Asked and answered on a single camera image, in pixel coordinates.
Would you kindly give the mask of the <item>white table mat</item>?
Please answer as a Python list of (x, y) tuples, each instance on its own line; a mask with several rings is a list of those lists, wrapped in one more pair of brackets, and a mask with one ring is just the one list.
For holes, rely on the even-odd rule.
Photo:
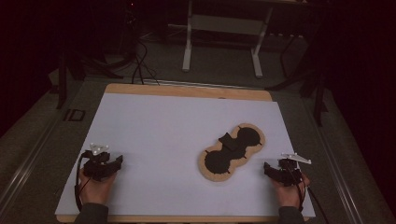
[[(263, 149), (230, 179), (207, 180), (199, 155), (241, 123), (262, 130)], [(293, 151), (275, 102), (116, 93), (103, 96), (84, 144), (123, 157), (112, 216), (274, 217), (278, 204), (263, 166)]]

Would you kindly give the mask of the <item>person's left hand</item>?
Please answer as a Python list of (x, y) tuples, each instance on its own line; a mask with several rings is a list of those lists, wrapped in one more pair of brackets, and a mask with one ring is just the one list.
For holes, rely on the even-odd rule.
[(113, 174), (111, 177), (103, 181), (96, 181), (85, 176), (84, 170), (81, 169), (79, 171), (80, 184), (78, 186), (78, 193), (81, 202), (83, 204), (106, 204), (116, 176), (116, 174)]

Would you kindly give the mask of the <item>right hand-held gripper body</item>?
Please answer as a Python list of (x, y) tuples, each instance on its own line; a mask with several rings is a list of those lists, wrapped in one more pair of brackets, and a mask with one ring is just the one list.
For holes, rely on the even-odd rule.
[(299, 163), (311, 164), (312, 161), (306, 159), (297, 153), (282, 153), (281, 159), (289, 159), (291, 160), (292, 168), (288, 170), (283, 170), (279, 166), (279, 171), (281, 173), (281, 179), (278, 182), (284, 184), (285, 187), (298, 185), (302, 180), (302, 173), (299, 168)]

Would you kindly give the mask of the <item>metal floor rail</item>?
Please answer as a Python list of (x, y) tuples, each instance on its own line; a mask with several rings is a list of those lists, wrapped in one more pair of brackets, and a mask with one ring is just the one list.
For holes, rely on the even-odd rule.
[(51, 132), (58, 125), (59, 120), (51, 121), (43, 133), (40, 134), (35, 143), (30, 147), (29, 154), (18, 167), (17, 171), (8, 182), (5, 190), (0, 194), (0, 216), (4, 216), (9, 207), (14, 203), (16, 197), (24, 186), (24, 183), (32, 173), (38, 157), (42, 154), (42, 149), (46, 145)]
[(310, 100), (304, 100), (304, 108), (310, 118), (311, 122), (315, 126), (315, 130), (318, 133), (320, 143), (322, 144), (325, 158), (328, 163), (329, 172), (331, 173), (333, 183), (337, 189), (340, 200), (343, 204), (344, 210), (346, 211), (346, 215), (348, 217), (350, 224), (363, 224), (361, 219), (361, 214), (355, 204), (355, 201), (351, 195), (349, 186), (347, 185), (346, 180), (343, 177), (343, 173), (340, 169), (339, 164), (337, 163), (337, 159), (334, 157), (332, 147), (328, 138), (325, 135), (325, 132), (322, 127), (318, 126), (316, 122), (313, 112), (314, 104), (310, 102)]

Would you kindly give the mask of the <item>white metal stand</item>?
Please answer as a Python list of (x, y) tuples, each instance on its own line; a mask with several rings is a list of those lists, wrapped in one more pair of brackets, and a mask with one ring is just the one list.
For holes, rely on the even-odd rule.
[(262, 47), (262, 41), (266, 35), (269, 21), (273, 14), (273, 7), (268, 7), (264, 13), (262, 21), (227, 18), (219, 16), (209, 16), (203, 14), (194, 14), (193, 0), (188, 1), (188, 17), (187, 17), (187, 38), (184, 50), (184, 58), (182, 70), (189, 72), (191, 67), (192, 43), (191, 34), (193, 30), (221, 32), (240, 35), (255, 35), (258, 42), (254, 48), (250, 50), (251, 60), (256, 78), (262, 78), (262, 66), (260, 62), (259, 52)]

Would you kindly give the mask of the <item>tan plush pad black underside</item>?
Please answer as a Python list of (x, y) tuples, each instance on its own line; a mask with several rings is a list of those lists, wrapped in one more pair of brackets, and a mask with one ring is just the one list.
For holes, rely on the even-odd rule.
[(241, 123), (200, 154), (198, 168), (210, 181), (226, 181), (264, 145), (265, 136), (261, 129), (250, 123)]

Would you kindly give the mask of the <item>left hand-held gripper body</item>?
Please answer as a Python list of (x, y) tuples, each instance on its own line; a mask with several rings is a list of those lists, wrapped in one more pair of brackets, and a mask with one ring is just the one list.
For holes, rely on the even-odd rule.
[(108, 169), (107, 163), (99, 162), (99, 155), (109, 150), (108, 145), (96, 145), (90, 143), (90, 148), (86, 149), (82, 156), (87, 159), (84, 164), (84, 175), (91, 177), (96, 181), (103, 181), (112, 176), (112, 172)]

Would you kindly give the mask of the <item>person's right hand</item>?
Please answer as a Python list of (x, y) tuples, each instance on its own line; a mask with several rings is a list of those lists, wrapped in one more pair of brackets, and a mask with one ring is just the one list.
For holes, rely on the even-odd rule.
[(280, 207), (295, 207), (300, 209), (304, 202), (305, 188), (310, 185), (309, 178), (302, 174), (302, 182), (295, 186), (285, 187), (282, 183), (272, 180)]

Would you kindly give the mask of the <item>black angled stand leg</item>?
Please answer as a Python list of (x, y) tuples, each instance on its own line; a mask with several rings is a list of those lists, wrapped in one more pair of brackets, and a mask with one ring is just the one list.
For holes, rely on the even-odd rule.
[(276, 84), (275, 86), (266, 87), (265, 89), (267, 91), (280, 91), (300, 81), (303, 82), (303, 85), (299, 90), (301, 97), (307, 98), (310, 97), (313, 92), (315, 93), (313, 117), (316, 124), (321, 127), (321, 113), (325, 110), (325, 105), (323, 103), (325, 76), (323, 74), (315, 71), (308, 71), (302, 75), (288, 78), (286, 81)]

